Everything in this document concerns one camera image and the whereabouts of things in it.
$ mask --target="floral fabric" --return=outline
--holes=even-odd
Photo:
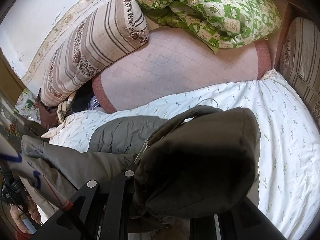
[[[41,124],[39,109],[34,108],[35,95],[25,88],[18,98],[15,108],[18,110],[19,114],[30,121],[35,121]]]
[[[25,107],[25,111],[28,111],[33,103],[25,98],[26,91],[22,92],[23,95],[19,100],[24,98],[24,104],[21,105],[21,108]],[[31,122],[27,116],[24,118],[22,112],[16,109],[0,90],[0,136],[6,139],[17,152],[21,151],[20,144],[23,135],[39,138],[45,132],[39,124]]]
[[[281,25],[272,0],[136,0],[163,25],[188,29],[213,48],[241,47]],[[159,10],[158,15],[152,10]]]

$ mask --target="person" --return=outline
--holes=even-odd
[[[36,203],[32,200],[30,196],[28,196],[28,211],[31,214],[31,218],[36,221],[38,224],[41,223],[41,215],[38,211],[38,207]],[[31,238],[32,234],[30,233],[29,229],[26,227],[26,225],[21,220],[22,212],[22,206],[19,205],[12,205],[10,208],[10,215],[13,218],[13,221],[17,225],[17,239],[18,240],[26,240]]]

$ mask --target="finger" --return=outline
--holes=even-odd
[[[35,219],[36,223],[40,224],[41,223],[41,215],[38,213],[37,218]]]
[[[39,211],[38,211],[38,209],[36,208],[36,209],[34,210],[34,212],[31,213],[31,218],[32,218],[34,221],[36,221],[38,215],[39,215]]]
[[[36,203],[33,200],[28,201],[28,211],[32,214],[36,210]]]
[[[20,218],[20,215],[22,214],[22,212],[18,209],[16,205],[11,206],[10,214],[13,218],[13,221],[16,223],[17,227],[20,229],[20,231],[22,233],[29,234],[30,233],[29,229],[26,227],[26,225],[23,223],[23,221]]]

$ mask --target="pink edge trim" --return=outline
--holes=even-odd
[[[113,104],[108,99],[102,83],[101,83],[101,75],[98,74],[92,79],[92,90],[94,95],[96,96],[99,104],[106,111],[107,114],[112,114],[117,111],[117,109],[113,106]]]
[[[264,39],[254,41],[258,56],[258,75],[259,80],[266,71],[271,69],[271,58],[267,42]]]

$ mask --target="folded blanket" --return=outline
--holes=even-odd
[[[162,25],[192,32],[214,51],[241,47],[281,25],[272,0],[136,0]]]

